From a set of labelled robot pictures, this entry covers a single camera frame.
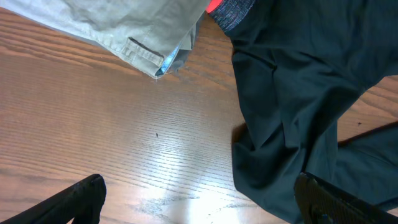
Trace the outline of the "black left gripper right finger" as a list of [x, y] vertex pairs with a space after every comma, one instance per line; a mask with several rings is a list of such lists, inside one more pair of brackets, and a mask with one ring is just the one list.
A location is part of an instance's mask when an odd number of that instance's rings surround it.
[[302, 172], [294, 185], [304, 223], [397, 224], [397, 217], [341, 190], [317, 176]]

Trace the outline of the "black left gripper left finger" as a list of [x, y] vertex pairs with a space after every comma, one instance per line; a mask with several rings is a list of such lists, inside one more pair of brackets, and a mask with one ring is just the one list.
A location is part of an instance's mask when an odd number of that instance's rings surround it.
[[99, 174], [93, 174], [2, 223], [98, 224], [105, 199], [104, 179]]

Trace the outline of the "black leggings red waistband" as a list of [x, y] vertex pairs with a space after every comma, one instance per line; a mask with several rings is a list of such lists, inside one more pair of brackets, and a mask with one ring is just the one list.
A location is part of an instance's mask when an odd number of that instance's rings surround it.
[[233, 45], [246, 122], [232, 146], [236, 189], [302, 223], [309, 172], [383, 210], [397, 207], [397, 125], [338, 142], [338, 119], [397, 73], [397, 0], [221, 0], [207, 13]]

